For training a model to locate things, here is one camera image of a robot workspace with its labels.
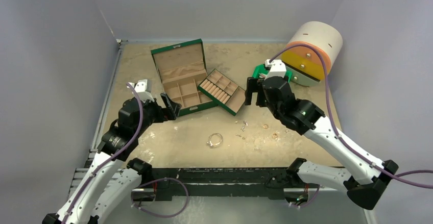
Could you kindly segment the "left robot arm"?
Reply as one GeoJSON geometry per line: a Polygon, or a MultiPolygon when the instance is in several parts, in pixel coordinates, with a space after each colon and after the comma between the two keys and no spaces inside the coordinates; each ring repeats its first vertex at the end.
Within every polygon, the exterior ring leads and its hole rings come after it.
{"type": "Polygon", "coordinates": [[[147,92],[135,92],[133,98],[123,103],[77,189],[57,212],[47,214],[42,223],[102,223],[134,188],[157,187],[151,164],[128,157],[152,124],[176,120],[179,116],[181,104],[166,93],[160,96],[164,107],[147,92]]]}

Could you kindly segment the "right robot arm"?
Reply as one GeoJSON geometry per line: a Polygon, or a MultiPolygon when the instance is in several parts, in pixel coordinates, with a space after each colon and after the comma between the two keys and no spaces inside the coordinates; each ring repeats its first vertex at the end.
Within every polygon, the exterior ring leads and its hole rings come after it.
{"type": "Polygon", "coordinates": [[[322,185],[345,193],[363,209],[374,209],[398,170],[394,161],[374,157],[341,131],[334,130],[324,111],[309,100],[296,98],[284,78],[248,77],[246,106],[251,104],[253,93],[257,93],[257,106],[268,108],[282,125],[319,145],[343,166],[317,165],[297,158],[287,169],[290,185],[322,185]]]}

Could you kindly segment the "green jewelry box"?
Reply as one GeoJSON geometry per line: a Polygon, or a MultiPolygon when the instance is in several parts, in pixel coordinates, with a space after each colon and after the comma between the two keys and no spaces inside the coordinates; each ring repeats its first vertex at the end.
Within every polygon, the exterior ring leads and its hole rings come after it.
{"type": "Polygon", "coordinates": [[[179,116],[217,106],[198,90],[208,76],[202,39],[152,49],[151,55],[163,91],[181,105],[179,116]]]}

